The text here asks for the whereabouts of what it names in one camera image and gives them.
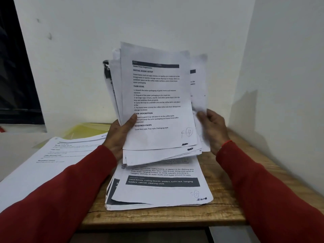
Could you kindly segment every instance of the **window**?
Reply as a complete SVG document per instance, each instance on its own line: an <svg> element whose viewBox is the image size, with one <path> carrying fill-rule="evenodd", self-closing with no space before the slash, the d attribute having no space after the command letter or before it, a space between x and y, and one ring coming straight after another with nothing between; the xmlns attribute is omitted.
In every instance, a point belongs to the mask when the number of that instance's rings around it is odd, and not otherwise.
<svg viewBox="0 0 324 243"><path fill-rule="evenodd" d="M0 123L44 124L13 0L0 0Z"/></svg>

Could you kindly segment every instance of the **person's right arm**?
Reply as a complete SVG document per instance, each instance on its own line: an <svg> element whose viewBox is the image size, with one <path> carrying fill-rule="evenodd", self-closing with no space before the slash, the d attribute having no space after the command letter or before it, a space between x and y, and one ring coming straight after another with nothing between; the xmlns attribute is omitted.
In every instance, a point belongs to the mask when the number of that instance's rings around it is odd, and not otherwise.
<svg viewBox="0 0 324 243"><path fill-rule="evenodd" d="M318 209L228 142L223 117L207 110L207 115L199 112L198 118L211 151L229 175L245 217L262 243L324 241L324 215Z"/></svg>

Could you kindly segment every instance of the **long red sleeve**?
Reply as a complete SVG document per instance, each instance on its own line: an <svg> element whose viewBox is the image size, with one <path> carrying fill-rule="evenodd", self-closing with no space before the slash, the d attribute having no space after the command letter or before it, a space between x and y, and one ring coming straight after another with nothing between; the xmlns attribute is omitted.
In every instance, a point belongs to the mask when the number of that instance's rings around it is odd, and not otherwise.
<svg viewBox="0 0 324 243"><path fill-rule="evenodd" d="M225 144L216 160L232 180L246 219L262 243L324 241L324 215L235 143Z"/></svg>
<svg viewBox="0 0 324 243"><path fill-rule="evenodd" d="M67 242L116 164L109 149L97 147L0 213L0 241Z"/></svg>

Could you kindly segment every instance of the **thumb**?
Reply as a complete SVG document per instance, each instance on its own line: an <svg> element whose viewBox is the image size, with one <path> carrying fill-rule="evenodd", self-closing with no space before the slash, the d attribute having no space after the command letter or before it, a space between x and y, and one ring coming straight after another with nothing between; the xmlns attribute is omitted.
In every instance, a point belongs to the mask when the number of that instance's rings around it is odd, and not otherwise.
<svg viewBox="0 0 324 243"><path fill-rule="evenodd" d="M207 125L210 123L207 115L203 111L197 112L197 118L201 122L202 126L207 127Z"/></svg>
<svg viewBox="0 0 324 243"><path fill-rule="evenodd" d="M134 113L130 119L127 120L127 122L121 127L121 131L123 133L127 133L128 131L133 128L134 124L137 121L137 115Z"/></svg>

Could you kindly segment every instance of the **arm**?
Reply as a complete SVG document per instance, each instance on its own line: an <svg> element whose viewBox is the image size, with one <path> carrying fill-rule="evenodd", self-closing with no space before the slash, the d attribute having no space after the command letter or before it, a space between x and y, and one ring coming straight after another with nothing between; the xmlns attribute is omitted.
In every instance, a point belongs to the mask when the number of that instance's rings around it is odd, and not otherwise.
<svg viewBox="0 0 324 243"><path fill-rule="evenodd" d="M324 215L229 141L224 118L197 114L253 231L264 242L322 242Z"/></svg>
<svg viewBox="0 0 324 243"><path fill-rule="evenodd" d="M68 242L100 185L122 158L127 133L136 120L136 114L123 126L116 120L103 145L0 213L0 241Z"/></svg>

